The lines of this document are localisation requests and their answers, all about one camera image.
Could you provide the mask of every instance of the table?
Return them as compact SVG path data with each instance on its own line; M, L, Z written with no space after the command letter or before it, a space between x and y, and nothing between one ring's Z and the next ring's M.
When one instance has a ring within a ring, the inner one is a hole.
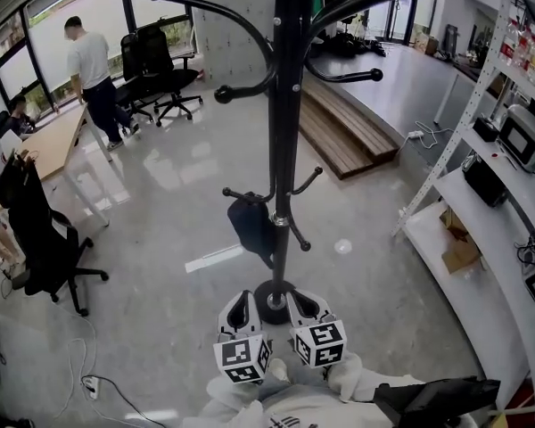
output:
M85 105L77 106L54 119L46 127L24 141L18 152L27 150L29 151L29 156L36 159L37 174L42 182L62 175L75 192L75 195L86 204L105 226L108 226L109 220L87 197L78 180L68 169L73 147L84 122L88 122L89 129L99 144L105 159L112 161L113 158L107 151L99 130L91 120Z

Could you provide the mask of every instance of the black coat rack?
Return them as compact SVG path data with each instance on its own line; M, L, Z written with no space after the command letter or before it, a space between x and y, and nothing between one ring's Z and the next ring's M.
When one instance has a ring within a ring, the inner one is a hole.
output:
M269 91L269 194L266 196L243 194L234 192L228 187L223 190L223 194L249 203L265 203L276 198L276 209L271 217L276 225L273 278L261 284L256 289L254 297L262 320L273 325L284 324L289 321L284 295L293 288L292 284L284 280L290 230L303 251L311 249L311 244L303 237L293 219L291 198L304 192L323 172L317 167L299 188L293 187L303 66L326 82L380 81L383 73L378 69L335 77L327 76L315 68L308 53L313 38L325 27L390 0L334 0L314 18L311 17L313 0L276 0L273 42L265 39L240 14L225 6L204 0L166 1L215 12L234 21L256 41L266 61L267 75L257 85L221 86L214 96L219 103L230 103L235 98Z

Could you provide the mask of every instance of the dark pants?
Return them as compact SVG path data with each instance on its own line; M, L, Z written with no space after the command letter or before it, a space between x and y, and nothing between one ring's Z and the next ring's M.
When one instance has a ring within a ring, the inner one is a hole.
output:
M117 122L123 127L131 127L131 118L115 103L116 89L111 78L104 79L97 86L83 89L83 98L91 119L109 137L112 143L121 141Z

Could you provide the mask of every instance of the wooden step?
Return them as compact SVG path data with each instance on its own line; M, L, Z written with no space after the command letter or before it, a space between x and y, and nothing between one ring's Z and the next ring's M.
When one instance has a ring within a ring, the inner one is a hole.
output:
M398 147L392 140L368 120L359 110L338 96L318 79L305 78L303 96L309 96L342 125L375 163L391 161Z
M305 95L301 100L300 131L339 179L374 166L352 136Z

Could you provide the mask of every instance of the white metal shelf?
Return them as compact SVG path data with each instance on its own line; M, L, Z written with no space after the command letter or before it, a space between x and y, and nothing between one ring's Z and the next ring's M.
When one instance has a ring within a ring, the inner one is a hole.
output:
M501 60L494 62L494 66L503 74L511 78L511 80L517 84L517 86L523 89L524 92L529 94L531 98L535 100L535 85L529 82L529 80L517 68L507 65Z
M520 234L519 217L509 203L496 208L485 204L461 169L439 178L434 187L460 217L498 280L519 329L535 391L535 301L523 282L514 247L515 241L527 239Z
M446 207L445 202L428 206L412 216L403 230L460 319L486 377L501 381L497 405L502 409L528 374L529 364L495 276L479 262L448 273L441 257L453 239L440 221Z
M467 129L462 137L498 175L535 228L535 175L523 171L517 165L515 169L505 156L491 157L492 153L502 154L503 151L496 143L483 141L473 129Z

